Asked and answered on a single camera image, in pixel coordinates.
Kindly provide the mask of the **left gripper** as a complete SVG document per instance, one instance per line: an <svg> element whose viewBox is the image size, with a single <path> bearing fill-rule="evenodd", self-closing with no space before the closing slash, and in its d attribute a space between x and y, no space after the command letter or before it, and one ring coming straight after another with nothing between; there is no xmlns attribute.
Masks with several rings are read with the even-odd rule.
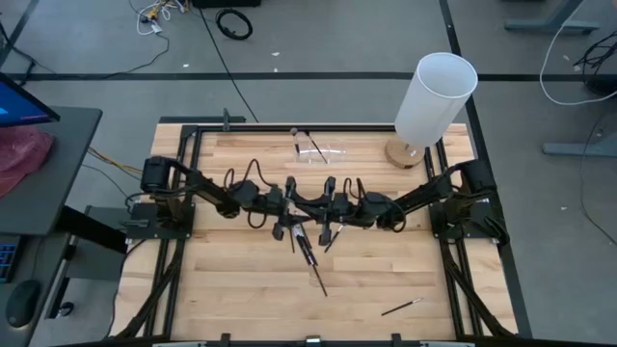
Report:
<svg viewBox="0 0 617 347"><path fill-rule="evenodd" d="M284 184L284 189L282 190L282 204L268 205L266 202L267 214L278 218L272 230L272 235L276 240L283 239L284 230L290 228L291 223L305 223L311 220L309 215L303 214L295 207L289 208L290 202L299 209L311 206L311 201L300 196L295 190L295 187L295 179L292 176L288 176Z"/></svg>

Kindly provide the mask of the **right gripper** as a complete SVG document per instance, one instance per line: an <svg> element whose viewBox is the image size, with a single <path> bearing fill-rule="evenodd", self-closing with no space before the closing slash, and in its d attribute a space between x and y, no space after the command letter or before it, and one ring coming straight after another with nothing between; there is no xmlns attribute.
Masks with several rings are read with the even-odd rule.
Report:
<svg viewBox="0 0 617 347"><path fill-rule="evenodd" d="M336 179L333 176L329 176L324 183L323 194L315 199L311 200L310 204L315 207L310 212L311 218L317 223L322 225L322 231L319 235L319 244L320 245L328 245L332 239L332 230L330 227L331 222L343 223L348 218L351 218L358 210L358 207L351 203L350 212L348 215L339 215L333 210L333 199L336 186ZM347 177L343 181L343 192L349 196L353 196L351 192L348 192L347 189L351 188L352 180Z"/></svg>

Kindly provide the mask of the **clear acrylic organizer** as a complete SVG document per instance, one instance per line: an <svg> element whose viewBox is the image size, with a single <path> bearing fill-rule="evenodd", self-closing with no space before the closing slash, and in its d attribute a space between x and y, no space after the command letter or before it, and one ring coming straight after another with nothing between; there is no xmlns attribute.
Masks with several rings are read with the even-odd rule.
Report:
<svg viewBox="0 0 617 347"><path fill-rule="evenodd" d="M314 141L318 144L324 156L328 159L328 164L334 164L334 163L345 161L346 149L342 142L336 142L336 141L318 142L316 140ZM300 151L301 151L301 154L299 157L295 155L294 147L292 145L294 159L296 163L325 165L324 161L321 159L316 149L311 144L310 140L304 139L304 140L298 140L298 142L299 142Z"/></svg>

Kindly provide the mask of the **slim black makeup brush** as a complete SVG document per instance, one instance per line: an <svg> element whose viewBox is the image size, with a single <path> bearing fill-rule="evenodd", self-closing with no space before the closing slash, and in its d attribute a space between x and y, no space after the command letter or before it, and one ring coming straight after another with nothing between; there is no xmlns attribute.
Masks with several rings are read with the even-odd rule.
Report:
<svg viewBox="0 0 617 347"><path fill-rule="evenodd" d="M317 153L319 154L321 159L324 161L324 163L328 164L328 159L324 156L324 154L321 151L321 149L319 148L318 144L313 140L313 138L310 135L310 132L309 131L305 131L305 135L308 137L308 139L310 140L311 144L316 149Z"/></svg>

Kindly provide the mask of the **single black pen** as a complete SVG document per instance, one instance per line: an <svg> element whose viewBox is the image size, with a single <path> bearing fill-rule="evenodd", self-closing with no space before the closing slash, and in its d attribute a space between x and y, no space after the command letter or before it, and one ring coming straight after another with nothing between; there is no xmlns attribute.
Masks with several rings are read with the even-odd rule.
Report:
<svg viewBox="0 0 617 347"><path fill-rule="evenodd" d="M383 316L389 315L389 314L391 314L391 313L394 313L394 312L396 312L396 311L398 311L398 310L400 310L400 309L403 309L403 308L405 308L405 307L410 307L410 306L412 306L412 305L415 305L415 304L417 304L417 303L419 303L419 302L423 301L423 299L424 299L424 298L421 298L421 297L420 297L420 298L413 299L413 300L411 300L410 302L407 302L407 303L405 303L405 304L399 305L399 306L394 307L394 308L391 308L391 309L389 309L389 310L387 310L387 311L385 311L385 312L382 312L382 313L381 313L381 316L383 317Z"/></svg>

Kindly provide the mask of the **white lamp wooden base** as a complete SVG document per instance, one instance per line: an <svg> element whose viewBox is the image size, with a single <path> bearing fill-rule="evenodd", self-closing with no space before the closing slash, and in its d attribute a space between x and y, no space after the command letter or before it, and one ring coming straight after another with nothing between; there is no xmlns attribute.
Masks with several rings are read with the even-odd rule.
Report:
<svg viewBox="0 0 617 347"><path fill-rule="evenodd" d="M399 169L420 163L465 106L478 84L473 65L453 53L421 58L385 145L387 160Z"/></svg>

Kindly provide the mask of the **black floor box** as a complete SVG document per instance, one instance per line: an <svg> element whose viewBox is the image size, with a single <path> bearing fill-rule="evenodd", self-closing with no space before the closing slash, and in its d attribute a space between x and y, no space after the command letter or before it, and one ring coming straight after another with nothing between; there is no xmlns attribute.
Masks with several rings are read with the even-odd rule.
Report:
<svg viewBox="0 0 617 347"><path fill-rule="evenodd" d="M262 0L190 0L195 8L258 7Z"/></svg>

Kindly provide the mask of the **dark grey desk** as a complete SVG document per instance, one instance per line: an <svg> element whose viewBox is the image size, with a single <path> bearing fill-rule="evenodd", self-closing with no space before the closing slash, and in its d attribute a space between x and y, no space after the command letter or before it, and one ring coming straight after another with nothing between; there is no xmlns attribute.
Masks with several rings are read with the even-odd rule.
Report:
<svg viewBox="0 0 617 347"><path fill-rule="evenodd" d="M94 137L102 111L56 107L57 122L37 129L54 137L43 165L0 199L0 233L43 236L53 231Z"/></svg>

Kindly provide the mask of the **grey desk foot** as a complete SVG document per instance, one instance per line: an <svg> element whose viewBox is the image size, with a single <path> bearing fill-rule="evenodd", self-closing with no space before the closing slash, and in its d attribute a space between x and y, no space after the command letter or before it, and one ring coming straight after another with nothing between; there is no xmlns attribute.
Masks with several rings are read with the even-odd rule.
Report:
<svg viewBox="0 0 617 347"><path fill-rule="evenodd" d="M553 156L617 158L617 132L604 135L600 130L594 130L583 143L544 143L542 151Z"/></svg>

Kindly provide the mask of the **pink cloth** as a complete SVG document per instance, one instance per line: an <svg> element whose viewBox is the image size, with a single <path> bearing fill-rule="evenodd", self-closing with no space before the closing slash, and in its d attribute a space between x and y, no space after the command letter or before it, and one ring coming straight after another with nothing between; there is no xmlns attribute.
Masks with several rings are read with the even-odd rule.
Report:
<svg viewBox="0 0 617 347"><path fill-rule="evenodd" d="M0 199L41 167L53 143L53 135L34 125L0 128Z"/></svg>

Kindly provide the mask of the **black computer mouse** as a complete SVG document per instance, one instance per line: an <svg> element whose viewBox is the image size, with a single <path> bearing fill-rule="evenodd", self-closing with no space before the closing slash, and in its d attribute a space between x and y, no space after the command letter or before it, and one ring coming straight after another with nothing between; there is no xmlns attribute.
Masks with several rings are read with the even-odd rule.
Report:
<svg viewBox="0 0 617 347"><path fill-rule="evenodd" d="M11 327L21 328L32 321L39 295L40 283L37 280L25 280L15 287L5 311Z"/></svg>

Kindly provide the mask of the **black keyboard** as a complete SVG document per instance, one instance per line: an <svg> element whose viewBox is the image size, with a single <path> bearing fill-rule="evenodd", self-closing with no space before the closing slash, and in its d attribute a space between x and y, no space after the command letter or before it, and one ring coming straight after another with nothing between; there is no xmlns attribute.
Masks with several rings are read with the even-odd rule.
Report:
<svg viewBox="0 0 617 347"><path fill-rule="evenodd" d="M12 280L18 251L18 243L0 243L0 283Z"/></svg>

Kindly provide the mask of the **computer monitor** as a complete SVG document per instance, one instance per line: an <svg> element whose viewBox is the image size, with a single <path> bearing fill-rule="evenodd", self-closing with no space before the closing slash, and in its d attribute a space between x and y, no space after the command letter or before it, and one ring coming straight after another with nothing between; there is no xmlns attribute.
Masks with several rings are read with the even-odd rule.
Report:
<svg viewBox="0 0 617 347"><path fill-rule="evenodd" d="M61 117L0 72L0 128L48 123Z"/></svg>

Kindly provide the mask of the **grey desk leg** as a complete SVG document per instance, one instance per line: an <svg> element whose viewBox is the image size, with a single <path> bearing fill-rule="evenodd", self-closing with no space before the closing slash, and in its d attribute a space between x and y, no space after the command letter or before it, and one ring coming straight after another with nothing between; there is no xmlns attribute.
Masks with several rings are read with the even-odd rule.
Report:
<svg viewBox="0 0 617 347"><path fill-rule="evenodd" d="M563 0L552 14L543 19L508 19L504 29L508 31L556 34L567 33L589 35L601 28L598 22L574 20L574 16L585 0Z"/></svg>

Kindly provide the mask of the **black table frame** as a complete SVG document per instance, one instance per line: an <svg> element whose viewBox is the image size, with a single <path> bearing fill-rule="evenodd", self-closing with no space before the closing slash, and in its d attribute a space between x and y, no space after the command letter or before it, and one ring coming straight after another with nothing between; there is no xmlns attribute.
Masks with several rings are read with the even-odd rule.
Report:
<svg viewBox="0 0 617 347"><path fill-rule="evenodd" d="M300 125L313 140L343 143L345 161L325 165L295 162L290 129L287 123L235 123L224 132L210 123L188 140L184 159L216 182L228 169L261 188L294 176L309 198L320 195L329 176L360 179L366 189L392 197L426 181L425 164L402 170L387 161L389 124ZM316 247L327 297L297 245L293 254L289 239L272 237L272 219L226 219L204 201L196 210L174 312L159 304L156 315L158 325L171 324L172 340L214 347L229 333L230 347L305 347L307 336L319 335L322 347L363 347L389 346L392 334L401 334L408 346L455 336L442 253L427 209L412 213L402 232L345 227L326 254Z"/></svg>

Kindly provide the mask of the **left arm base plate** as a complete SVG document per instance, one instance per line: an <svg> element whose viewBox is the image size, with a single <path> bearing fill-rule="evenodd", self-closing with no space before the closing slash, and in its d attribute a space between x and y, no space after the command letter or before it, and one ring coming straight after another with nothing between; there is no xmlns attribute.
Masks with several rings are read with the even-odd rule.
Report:
<svg viewBox="0 0 617 347"><path fill-rule="evenodd" d="M176 240L192 236L195 210L194 204L186 208L182 213L184 220L176 225L158 215L155 203L138 203L131 212L125 208L88 206L85 214L123 232L127 239Z"/></svg>

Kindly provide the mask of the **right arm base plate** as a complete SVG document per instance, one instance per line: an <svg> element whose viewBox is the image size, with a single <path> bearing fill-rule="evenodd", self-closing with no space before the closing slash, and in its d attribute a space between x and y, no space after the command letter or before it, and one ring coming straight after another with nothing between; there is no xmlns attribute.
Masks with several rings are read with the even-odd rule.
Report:
<svg viewBox="0 0 617 347"><path fill-rule="evenodd" d="M510 243L510 235L488 199L435 202L429 206L429 215L438 239L488 238L503 246Z"/></svg>

